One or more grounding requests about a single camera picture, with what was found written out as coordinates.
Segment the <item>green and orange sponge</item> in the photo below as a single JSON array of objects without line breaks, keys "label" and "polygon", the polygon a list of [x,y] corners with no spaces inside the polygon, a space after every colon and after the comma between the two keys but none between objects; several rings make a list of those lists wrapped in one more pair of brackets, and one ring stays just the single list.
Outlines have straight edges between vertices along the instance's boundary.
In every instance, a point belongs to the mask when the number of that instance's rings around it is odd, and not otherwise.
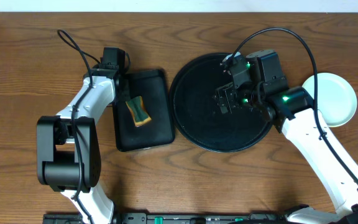
[{"label": "green and orange sponge", "polygon": [[126,105],[130,111],[135,127],[145,125],[152,120],[144,106],[143,97],[137,96],[132,98],[126,101]]}]

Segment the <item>light blue plate top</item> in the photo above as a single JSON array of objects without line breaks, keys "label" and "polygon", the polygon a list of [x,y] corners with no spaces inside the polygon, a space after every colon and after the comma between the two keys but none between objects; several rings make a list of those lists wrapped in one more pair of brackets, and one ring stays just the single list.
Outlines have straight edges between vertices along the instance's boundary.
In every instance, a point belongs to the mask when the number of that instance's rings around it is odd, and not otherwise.
[{"label": "light blue plate top", "polygon": [[324,126],[335,128],[349,122],[357,110],[357,97],[348,81],[333,73],[318,73],[318,110]]}]

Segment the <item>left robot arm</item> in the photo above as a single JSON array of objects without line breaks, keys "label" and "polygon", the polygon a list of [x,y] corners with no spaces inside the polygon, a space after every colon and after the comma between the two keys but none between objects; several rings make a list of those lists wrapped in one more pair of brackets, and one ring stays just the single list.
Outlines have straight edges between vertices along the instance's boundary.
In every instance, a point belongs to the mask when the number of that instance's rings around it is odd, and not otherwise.
[{"label": "left robot arm", "polygon": [[111,223],[114,203],[99,183],[101,155],[96,125],[119,94],[129,69],[129,55],[106,47],[101,60],[83,77],[72,101],[36,125],[37,178],[42,185],[69,198],[83,223]]}]

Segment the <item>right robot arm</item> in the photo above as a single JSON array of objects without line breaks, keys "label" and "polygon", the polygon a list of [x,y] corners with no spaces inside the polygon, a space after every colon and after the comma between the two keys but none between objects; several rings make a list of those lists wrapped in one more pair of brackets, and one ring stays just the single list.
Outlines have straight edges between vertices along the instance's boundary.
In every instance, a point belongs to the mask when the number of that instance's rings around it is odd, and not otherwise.
[{"label": "right robot arm", "polygon": [[282,223],[358,223],[358,165],[314,108],[303,87],[289,88],[274,50],[234,53],[221,65],[231,82],[216,89],[222,113],[255,109],[304,156],[334,205],[334,213],[300,206]]}]

